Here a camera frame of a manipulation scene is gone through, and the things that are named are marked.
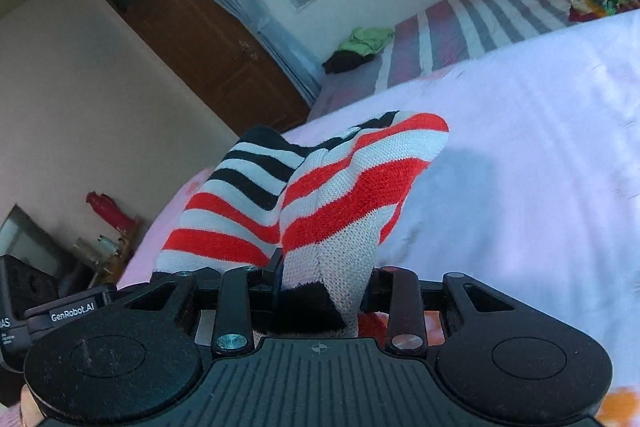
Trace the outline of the floral white bed sheet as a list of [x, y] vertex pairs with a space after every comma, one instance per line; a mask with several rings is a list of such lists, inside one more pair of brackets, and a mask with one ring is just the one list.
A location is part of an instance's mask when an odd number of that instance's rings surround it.
[[596, 20], [401, 83], [307, 122], [312, 145], [386, 109], [444, 118], [378, 259], [459, 270], [591, 335], [613, 363], [605, 418], [639, 421], [639, 17]]

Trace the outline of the striped far bed sheet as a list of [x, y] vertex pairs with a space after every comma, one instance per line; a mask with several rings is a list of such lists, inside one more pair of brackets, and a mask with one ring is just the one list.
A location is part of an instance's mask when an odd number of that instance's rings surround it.
[[442, 0], [397, 24], [374, 59], [326, 76], [311, 120], [409, 80], [570, 26], [568, 0]]

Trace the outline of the striped knit sweater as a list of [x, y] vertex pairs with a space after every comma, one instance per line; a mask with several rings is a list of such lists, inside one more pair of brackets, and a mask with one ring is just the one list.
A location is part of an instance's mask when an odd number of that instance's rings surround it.
[[226, 272], [280, 255], [279, 295], [258, 332], [355, 335], [378, 247], [448, 136], [442, 117], [410, 112], [314, 146], [247, 131], [186, 203], [155, 271]]

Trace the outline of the brown wooden door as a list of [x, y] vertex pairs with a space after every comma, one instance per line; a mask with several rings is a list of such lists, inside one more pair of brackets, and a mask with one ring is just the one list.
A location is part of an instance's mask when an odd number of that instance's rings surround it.
[[233, 132], [288, 131], [309, 107], [240, 21], [213, 0], [106, 0]]

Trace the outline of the black box on floor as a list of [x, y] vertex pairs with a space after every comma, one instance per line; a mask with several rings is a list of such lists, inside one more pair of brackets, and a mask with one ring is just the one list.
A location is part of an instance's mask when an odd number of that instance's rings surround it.
[[14, 205], [1, 223], [2, 317], [21, 320], [26, 310], [58, 299], [74, 268], [72, 256]]

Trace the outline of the red bottle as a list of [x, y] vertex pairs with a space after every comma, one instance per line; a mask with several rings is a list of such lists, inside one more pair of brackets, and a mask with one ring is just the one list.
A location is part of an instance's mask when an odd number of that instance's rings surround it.
[[120, 235], [132, 233], [137, 226], [137, 221], [124, 213], [106, 194], [89, 192], [86, 203], [108, 225], [111, 225]]

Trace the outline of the green and black clothes pile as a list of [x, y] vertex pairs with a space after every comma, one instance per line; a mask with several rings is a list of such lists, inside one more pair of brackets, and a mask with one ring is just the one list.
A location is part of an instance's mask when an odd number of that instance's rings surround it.
[[357, 27], [340, 43], [322, 64], [326, 75], [350, 72], [372, 62], [393, 40], [395, 31], [388, 27]]

